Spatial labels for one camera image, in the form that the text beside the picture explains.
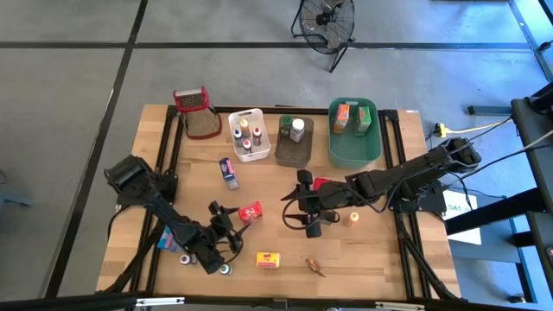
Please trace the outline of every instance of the orange box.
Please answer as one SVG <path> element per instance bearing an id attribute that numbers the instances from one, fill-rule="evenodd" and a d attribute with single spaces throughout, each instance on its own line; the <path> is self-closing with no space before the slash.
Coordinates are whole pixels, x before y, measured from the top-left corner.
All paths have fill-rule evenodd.
<path id="1" fill-rule="evenodd" d="M 276 269 L 280 267 L 280 254 L 269 252 L 258 252 L 256 255 L 256 266 L 260 268 Z"/>
<path id="2" fill-rule="evenodd" d="M 338 105 L 338 113 L 336 113 L 336 119 L 334 120 L 333 133 L 341 134 L 346 128 L 347 121 L 349 121 L 349 105 Z"/>

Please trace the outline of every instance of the wooden table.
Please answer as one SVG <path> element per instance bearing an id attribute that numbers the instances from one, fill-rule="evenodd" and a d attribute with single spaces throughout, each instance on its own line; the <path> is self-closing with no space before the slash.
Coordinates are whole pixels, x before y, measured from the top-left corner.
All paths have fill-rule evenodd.
<path id="1" fill-rule="evenodd" d="M 154 167 L 167 110 L 166 105 L 145 105 L 138 125 L 132 154 L 141 156 Z M 407 160 L 426 152 L 421 119 L 416 111 L 399 111 L 404 149 Z M 351 170 L 330 165 L 327 156 L 327 119 L 309 115 L 315 121 L 312 157 L 307 169 L 313 176 L 343 181 Z M 191 219 L 208 224 L 207 206 L 217 200 L 222 206 L 245 206 L 259 200 L 264 209 L 262 221 L 254 223 L 244 235 L 245 246 L 232 262 L 231 276 L 220 273 L 208 275 L 199 265 L 182 266 L 180 254 L 163 251 L 160 256 L 156 294 L 205 295 L 241 297 L 340 298 L 405 300 L 404 277 L 398 250 L 393 214 L 376 214 L 369 207 L 350 207 L 337 210 L 342 218 L 348 213 L 359 213 L 359 223 L 353 227 L 323 225 L 322 237 L 307 239 L 304 231 L 286 228 L 281 219 L 283 203 L 280 199 L 294 189 L 296 170 L 276 165 L 274 148 L 277 141 L 278 114 L 264 114 L 269 139 L 273 143 L 266 159 L 242 163 L 234 155 L 227 114 L 221 114 L 221 135 L 207 140 L 182 138 L 177 166 L 180 176 L 175 209 Z M 390 127 L 391 153 L 397 164 L 397 151 Z M 234 165 L 240 189 L 230 191 L 221 177 L 218 160 L 229 157 Z M 385 169 L 385 157 L 365 168 Z M 382 206 L 385 199 L 376 206 Z M 134 256 L 143 223 L 144 209 L 131 208 L 122 213 L 113 224 L 98 289 L 111 285 Z M 238 215 L 232 220 L 236 229 L 242 225 Z M 419 213 L 418 223 L 424 254 L 435 273 L 454 294 L 459 286 L 454 271 L 444 225 L 434 215 Z M 281 268 L 263 270 L 255 265 L 258 251 L 281 253 Z M 310 271 L 306 257 L 316 258 L 327 277 Z M 145 288 L 149 259 L 146 258 L 140 280 Z M 420 282 L 414 260 L 411 259 L 415 292 L 420 296 Z"/>

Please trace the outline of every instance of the small bottle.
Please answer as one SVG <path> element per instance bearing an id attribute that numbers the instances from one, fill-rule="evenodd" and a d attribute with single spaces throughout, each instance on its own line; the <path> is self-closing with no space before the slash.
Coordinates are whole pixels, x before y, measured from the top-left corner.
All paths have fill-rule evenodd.
<path id="1" fill-rule="evenodd" d="M 292 117 L 288 115 L 284 115 L 280 119 L 280 129 L 278 130 L 280 132 L 280 135 L 284 137 L 290 136 L 291 129 L 292 129 Z"/>
<path id="2" fill-rule="evenodd" d="M 250 138 L 250 126 L 248 125 L 248 120 L 240 120 L 240 129 L 242 130 L 242 136 L 244 138 Z"/>
<path id="3" fill-rule="evenodd" d="M 232 267 L 230 265 L 228 265 L 227 263 L 223 263 L 223 265 L 221 266 L 221 268 L 219 269 L 219 272 L 223 275 L 223 276 L 229 276 L 232 274 Z"/>
<path id="4" fill-rule="evenodd" d="M 184 265 L 196 264 L 197 263 L 196 257 L 191 256 L 191 255 L 182 255 L 181 256 L 181 263 L 184 264 Z"/>
<path id="5" fill-rule="evenodd" d="M 290 139 L 299 143 L 305 133 L 305 123 L 300 118 L 294 119 L 292 122 L 292 130 L 290 131 Z"/>
<path id="6" fill-rule="evenodd" d="M 254 146 L 259 146 L 261 144 L 261 130 L 259 128 L 253 130 L 252 141 Z"/>
<path id="7" fill-rule="evenodd" d="M 358 220 L 359 220 L 359 214 L 350 213 L 349 215 L 347 215 L 347 218 L 344 219 L 344 225 L 346 226 L 355 225 L 355 223 L 357 223 Z"/>
<path id="8" fill-rule="evenodd" d="M 251 142 L 248 139 L 244 140 L 244 151 L 246 154 L 251 153 Z"/>
<path id="9" fill-rule="evenodd" d="M 234 142 L 236 143 L 236 147 L 242 148 L 244 144 L 244 138 L 242 137 L 242 130 L 236 129 L 234 130 Z"/>

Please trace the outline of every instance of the white plastic basket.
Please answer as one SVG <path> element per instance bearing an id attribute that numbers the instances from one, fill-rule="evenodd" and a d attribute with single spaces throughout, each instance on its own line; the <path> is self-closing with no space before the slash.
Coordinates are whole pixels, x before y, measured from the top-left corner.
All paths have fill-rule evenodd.
<path id="1" fill-rule="evenodd" d="M 267 135 L 267 129 L 265 129 L 265 123 L 263 121 L 263 112 L 261 109 L 250 109 L 247 111 L 231 113 L 228 116 L 228 124 L 231 127 L 231 135 L 235 129 L 240 128 L 240 120 L 243 118 L 248 121 L 250 133 L 252 133 L 253 129 L 257 127 L 261 129 L 261 144 L 259 146 L 254 146 L 252 144 L 251 153 L 246 154 L 242 148 L 237 148 L 236 143 L 233 143 L 232 147 L 234 148 L 234 153 L 241 162 L 251 162 L 266 158 L 270 153 L 270 142 L 269 136 Z"/>

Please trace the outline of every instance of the white cable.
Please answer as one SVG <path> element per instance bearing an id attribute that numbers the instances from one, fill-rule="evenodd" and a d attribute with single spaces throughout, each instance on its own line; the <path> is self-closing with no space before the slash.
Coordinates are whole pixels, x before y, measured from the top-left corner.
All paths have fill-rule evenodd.
<path id="1" fill-rule="evenodd" d="M 535 141 L 525 145 L 520 151 L 524 151 L 528 148 L 531 148 L 533 145 L 535 145 L 536 143 L 539 143 L 541 141 L 543 141 L 545 138 L 547 138 L 549 135 L 553 134 L 553 130 L 550 130 L 547 134 L 539 137 L 538 139 L 536 139 Z"/>

